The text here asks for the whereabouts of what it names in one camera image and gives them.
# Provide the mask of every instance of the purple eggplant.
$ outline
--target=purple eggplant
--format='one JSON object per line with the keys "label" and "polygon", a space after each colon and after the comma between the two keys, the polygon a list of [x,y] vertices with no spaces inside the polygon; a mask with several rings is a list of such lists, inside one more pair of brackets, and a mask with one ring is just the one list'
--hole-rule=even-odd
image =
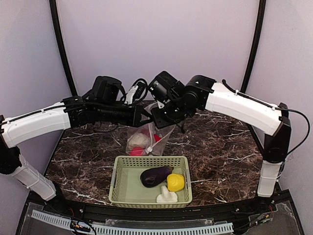
{"label": "purple eggplant", "polygon": [[161,184],[164,180],[166,180],[167,176],[172,174],[173,167],[170,166],[162,166],[157,168],[151,168],[145,170],[140,175],[140,180],[144,187],[152,188],[159,184]]}

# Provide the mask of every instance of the dark marble surface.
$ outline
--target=dark marble surface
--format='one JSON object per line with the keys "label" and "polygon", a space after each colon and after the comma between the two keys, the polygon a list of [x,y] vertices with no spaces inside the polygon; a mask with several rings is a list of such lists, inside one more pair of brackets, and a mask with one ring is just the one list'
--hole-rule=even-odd
{"label": "dark marble surface", "polygon": [[[67,199],[110,205],[115,157],[125,155],[127,127],[86,125],[65,131],[47,170]],[[262,156],[246,125],[224,115],[199,112],[175,128],[164,156],[188,158],[193,201],[189,206],[234,202],[254,197]]]}

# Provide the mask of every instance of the clear plastic bag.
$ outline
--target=clear plastic bag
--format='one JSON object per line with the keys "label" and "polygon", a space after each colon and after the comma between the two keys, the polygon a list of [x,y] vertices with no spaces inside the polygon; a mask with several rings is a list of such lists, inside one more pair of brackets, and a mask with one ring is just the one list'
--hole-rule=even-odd
{"label": "clear plastic bag", "polygon": [[[157,107],[157,103],[148,105],[145,110],[151,113],[154,107]],[[159,130],[153,122],[138,128],[129,127],[126,153],[131,156],[162,156],[174,128],[175,125],[172,125]]]}

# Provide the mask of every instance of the wall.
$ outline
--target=wall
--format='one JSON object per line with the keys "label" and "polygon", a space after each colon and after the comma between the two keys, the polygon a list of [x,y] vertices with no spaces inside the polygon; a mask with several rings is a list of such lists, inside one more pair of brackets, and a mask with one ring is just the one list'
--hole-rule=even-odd
{"label": "wall", "polygon": [[[70,96],[47,0],[0,1],[0,114],[14,117]],[[41,173],[60,132],[19,147]],[[0,175],[0,234],[15,234],[28,190]]]}
{"label": "wall", "polygon": [[203,74],[240,88],[258,0],[59,0],[69,63],[80,95],[98,75],[128,88],[167,70],[187,83]]}
{"label": "wall", "polygon": [[[259,99],[304,112],[313,121],[313,2],[267,1],[264,26],[247,93]],[[291,147],[304,137],[304,119],[291,114]],[[280,179],[289,188],[305,234],[311,234],[313,210],[313,138],[289,156]]]}

